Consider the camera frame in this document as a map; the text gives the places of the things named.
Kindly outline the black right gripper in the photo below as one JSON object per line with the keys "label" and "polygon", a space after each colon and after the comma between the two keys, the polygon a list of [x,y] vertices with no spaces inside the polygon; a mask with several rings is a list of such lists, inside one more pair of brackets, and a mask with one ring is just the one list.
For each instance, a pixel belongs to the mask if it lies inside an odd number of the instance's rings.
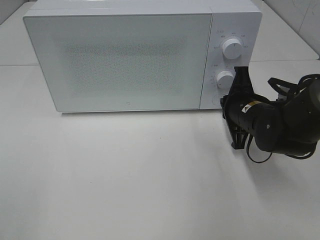
{"label": "black right gripper", "polygon": [[235,66],[235,77],[228,95],[221,100],[222,115],[231,135],[235,150],[245,148],[250,134],[256,132],[256,123],[267,112],[267,98],[255,94],[248,66]]}

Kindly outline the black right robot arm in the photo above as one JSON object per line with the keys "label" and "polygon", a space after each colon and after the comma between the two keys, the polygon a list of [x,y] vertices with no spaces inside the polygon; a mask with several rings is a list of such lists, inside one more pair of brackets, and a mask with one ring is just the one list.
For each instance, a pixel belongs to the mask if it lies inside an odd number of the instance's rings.
{"label": "black right robot arm", "polygon": [[277,100],[256,94],[247,66],[236,66],[229,93],[220,100],[232,143],[244,149],[248,136],[265,152],[304,156],[320,139],[320,76],[309,74],[298,83],[271,77]]}

